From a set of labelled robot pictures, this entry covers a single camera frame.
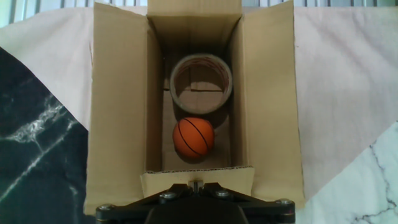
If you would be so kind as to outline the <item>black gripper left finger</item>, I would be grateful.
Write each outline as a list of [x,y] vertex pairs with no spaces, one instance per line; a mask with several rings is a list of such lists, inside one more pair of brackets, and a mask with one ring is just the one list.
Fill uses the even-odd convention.
[[145,222],[150,212],[169,202],[193,196],[197,192],[197,182],[173,184],[171,188],[151,195],[128,205],[116,206],[110,203],[96,208],[96,224]]

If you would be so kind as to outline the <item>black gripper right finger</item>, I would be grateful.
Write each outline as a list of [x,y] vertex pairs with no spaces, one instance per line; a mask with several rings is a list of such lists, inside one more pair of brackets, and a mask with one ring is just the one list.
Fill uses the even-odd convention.
[[219,183],[198,183],[198,195],[216,200],[220,208],[218,213],[233,215],[233,223],[295,223],[295,202],[280,198],[275,201],[264,201],[231,189],[222,187]]

